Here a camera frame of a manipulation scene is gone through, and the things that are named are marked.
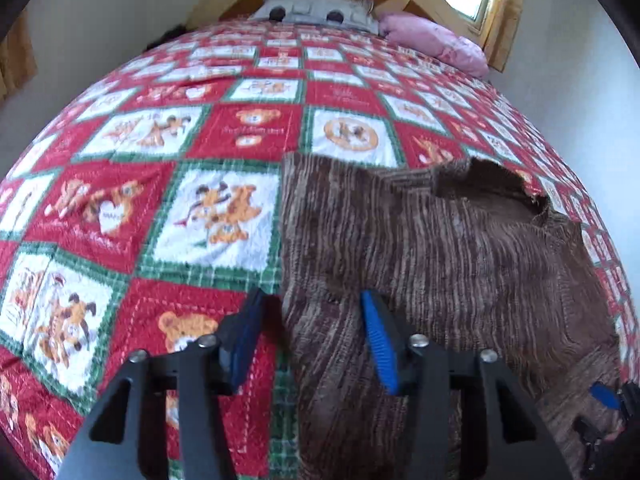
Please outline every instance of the green plaid border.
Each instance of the green plaid border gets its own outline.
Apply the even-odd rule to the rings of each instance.
[[[208,286],[226,290],[249,291],[252,286],[258,285],[265,292],[273,294],[277,292],[282,279],[280,269],[280,231],[278,219],[280,217],[280,188],[276,195],[276,203],[273,211],[273,224],[271,227],[271,241],[267,257],[267,266],[262,271],[245,270],[239,267],[212,267],[199,264],[182,264],[164,262],[154,258],[154,251],[158,239],[174,204],[180,184],[186,173],[192,170],[199,171],[239,171],[243,173],[274,174],[280,176],[280,165],[274,162],[259,160],[239,159],[207,159],[186,160],[180,163],[174,171],[174,176],[167,187],[158,208],[153,225],[149,230],[143,251],[136,265],[136,275],[152,280],[165,280],[167,282],[185,283],[187,285]]]
[[[317,57],[309,57],[308,49],[310,48],[323,48],[325,50],[335,50],[338,54],[340,54],[340,59],[319,59]],[[305,61],[323,61],[325,63],[346,63],[347,60],[344,58],[344,54],[335,47],[335,45],[329,44],[328,46],[304,46],[302,47],[302,59]]]
[[[238,89],[238,87],[248,80],[282,80],[282,81],[296,81],[298,88],[296,89],[296,95],[291,99],[261,99],[255,97],[247,97],[243,99],[233,99],[232,95]],[[275,104],[300,104],[304,102],[306,96],[306,80],[305,79],[291,79],[281,77],[245,77],[239,79],[231,85],[229,90],[226,91],[224,97],[220,99],[221,103],[275,103]]]
[[[364,114],[362,112],[356,112],[354,110],[347,110],[342,108],[331,108],[331,107],[318,107],[318,106],[307,106],[305,107],[305,111],[302,115],[302,131],[300,132],[300,142],[298,145],[298,149],[302,153],[312,153],[313,151],[313,129],[314,129],[314,117],[317,111],[328,111],[328,112],[343,112],[350,115],[366,117],[369,119],[374,119],[376,121],[382,121],[385,123],[386,130],[388,131],[389,141],[391,142],[391,146],[394,150],[394,155],[396,157],[396,163],[398,164],[398,168],[406,167],[406,157],[404,156],[404,151],[402,150],[402,146],[400,144],[400,140],[398,139],[398,134],[396,133],[395,128],[391,121],[389,121],[386,117]],[[363,163],[363,162],[353,162],[349,161],[350,164],[356,164],[358,166],[369,167],[369,168],[378,168],[379,164],[371,164],[371,163]]]
[[[84,123],[85,121],[91,121],[91,120],[93,120],[93,119],[95,119],[95,118],[98,118],[98,117],[111,116],[111,115],[115,114],[115,113],[117,112],[117,110],[119,110],[119,109],[120,109],[120,107],[121,107],[124,103],[126,103],[127,101],[129,101],[129,99],[131,99],[135,94],[137,94],[137,93],[140,91],[140,89],[141,89],[141,88],[142,88],[142,86],[132,86],[131,88],[121,88],[120,90],[114,90],[113,92],[108,92],[107,94],[103,94],[103,95],[101,95],[101,96],[98,96],[97,98],[95,98],[95,99],[94,99],[94,103],[95,103],[98,99],[100,99],[100,98],[102,98],[102,97],[104,97],[104,96],[106,96],[106,95],[112,94],[112,93],[116,93],[116,92],[131,92],[131,94],[130,94],[126,99],[124,99],[124,101],[122,101],[121,103],[119,103],[119,104],[118,104],[118,106],[116,106],[113,110],[109,110],[108,112],[105,112],[105,113],[103,113],[103,114],[95,114],[95,115],[92,115],[92,116],[90,116],[90,117],[85,117],[85,118],[82,118],[82,119],[81,119],[80,117],[82,117],[82,114],[84,114],[84,112],[82,112],[82,114],[80,114],[80,115],[78,116],[78,118],[74,121],[74,123],[75,123],[75,124]]]
[[[36,211],[40,207],[40,204],[42,204],[42,200],[44,199],[44,197],[46,197],[49,194],[49,190],[51,189],[51,186],[53,186],[53,183],[56,181],[56,179],[58,178],[58,175],[60,174],[61,171],[62,171],[61,168],[54,168],[53,170],[46,170],[46,171],[40,171],[38,173],[31,173],[27,178],[25,178],[23,180],[22,184],[20,184],[20,187],[22,187],[25,182],[33,180],[34,178],[37,178],[37,177],[40,177],[40,176],[46,176],[46,175],[52,175],[53,176],[53,178],[49,182],[49,185],[47,186],[47,188],[42,192],[42,195],[40,196],[40,199],[38,200],[38,203],[33,207],[33,210],[31,211],[31,214],[29,215],[29,218],[27,219],[27,221],[24,224],[25,225],[24,229],[22,229],[20,231],[13,231],[13,230],[12,231],[0,231],[0,240],[10,240],[12,242],[19,242],[20,240],[22,240],[22,236],[24,235],[24,232],[29,228],[29,226],[31,224],[31,219],[33,219],[33,215],[35,215]]]
[[[283,351],[276,358],[271,393],[269,477],[294,479],[298,476],[298,415],[296,384]]]
[[[422,129],[429,130],[430,132],[433,132],[434,134],[437,134],[437,135],[439,135],[441,137],[447,137],[449,139],[453,139],[454,138],[451,135],[451,133],[449,133],[449,130],[447,130],[447,128],[444,126],[444,124],[442,124],[440,122],[440,120],[438,120],[436,115],[434,115],[434,113],[431,111],[431,109],[427,106],[427,103],[418,104],[418,103],[414,103],[413,101],[408,101],[407,99],[397,98],[397,99],[400,99],[401,101],[407,101],[409,104],[417,105],[417,106],[421,106],[421,107],[425,108],[431,114],[433,119],[440,125],[440,127],[442,128],[442,131],[434,130],[433,128],[430,128],[430,127],[426,126],[425,124],[419,123],[418,121],[412,121],[410,119],[407,119],[407,118],[404,118],[404,117],[400,117],[398,114],[396,114],[396,111],[393,109],[391,104],[389,104],[389,102],[385,99],[385,95],[386,94],[384,92],[376,92],[376,93],[378,94],[378,98],[380,99],[380,102],[382,103],[382,105],[389,112],[389,115],[391,115],[396,121],[398,121],[400,123],[415,124],[416,126],[420,126]]]
[[[180,149],[175,153],[168,153],[166,155],[153,155],[149,153],[135,153],[135,152],[118,152],[118,149],[111,150],[109,152],[101,152],[101,153],[92,153],[90,155],[83,155],[82,151],[91,143],[95,137],[100,134],[105,124],[111,121],[114,117],[129,115],[135,113],[144,113],[152,110],[177,110],[179,108],[200,108],[200,117],[198,118],[198,122],[194,124],[193,128],[189,132],[189,135],[184,139],[184,142],[180,146]],[[125,113],[116,113],[112,114],[101,126],[98,128],[94,134],[85,142],[82,148],[71,158],[71,163],[78,162],[87,162],[91,160],[105,160],[108,159],[112,162],[154,162],[160,160],[175,160],[176,158],[181,158],[185,153],[187,153],[191,149],[191,145],[193,141],[200,133],[204,123],[209,119],[211,114],[212,105],[191,105],[191,106],[162,106],[158,108],[140,108],[139,110],[132,110],[130,112]]]
[[[82,274],[95,282],[106,285],[111,288],[111,297],[106,307],[102,322],[98,327],[98,340],[94,342],[94,356],[91,360],[90,374],[81,394],[71,392],[66,386],[62,385],[58,380],[52,377],[45,367],[36,360],[33,349],[27,349],[23,344],[18,344],[6,333],[0,331],[0,343],[9,349],[14,355],[20,357],[24,364],[29,367],[33,375],[46,388],[59,397],[63,397],[80,413],[87,415],[95,403],[98,384],[102,381],[104,372],[104,364],[109,354],[109,344],[111,340],[111,332],[113,323],[115,322],[116,313],[120,302],[129,287],[129,276],[105,269],[89,260],[79,258],[74,254],[56,248],[55,244],[45,244],[39,242],[25,242],[16,251],[14,262],[12,264],[11,273],[15,271],[15,263],[22,254],[47,254],[50,256],[50,262],[55,262],[65,266],[74,272]],[[11,276],[5,281],[4,289],[0,296],[0,304],[4,303],[6,288],[11,280]]]

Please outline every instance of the white wall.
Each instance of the white wall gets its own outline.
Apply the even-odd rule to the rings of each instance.
[[[492,82],[578,174],[640,290],[640,68],[597,0],[525,0]]]
[[[84,88],[145,46],[145,0],[31,0],[38,74],[0,105],[0,174]]]

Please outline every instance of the brown corduroy fabric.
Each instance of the brown corduroy fabric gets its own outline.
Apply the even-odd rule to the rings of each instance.
[[[496,349],[578,469],[572,420],[610,422],[587,388],[618,376],[617,337],[579,225],[532,200],[515,174],[475,159],[387,171],[291,153],[282,193],[300,479],[388,479],[394,467],[406,402],[377,378],[364,288],[447,348]]]

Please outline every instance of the patchwork quilt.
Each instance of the patchwork quilt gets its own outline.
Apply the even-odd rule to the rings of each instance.
[[[280,160],[372,166],[494,160],[582,225],[620,334],[640,338],[597,208],[539,131],[491,85],[364,33],[224,22],[132,60],[50,122],[0,184],[0,428],[53,478],[126,356],[216,329],[281,271]],[[177,399],[166,403],[172,477]],[[295,389],[261,335],[223,419],[244,479],[295,478]]]

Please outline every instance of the yellow curtain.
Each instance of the yellow curtain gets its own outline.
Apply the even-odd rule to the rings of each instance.
[[[0,102],[14,93],[37,71],[23,12],[0,43]]]
[[[480,30],[480,46],[489,66],[502,72],[513,46],[524,0],[489,0]]]

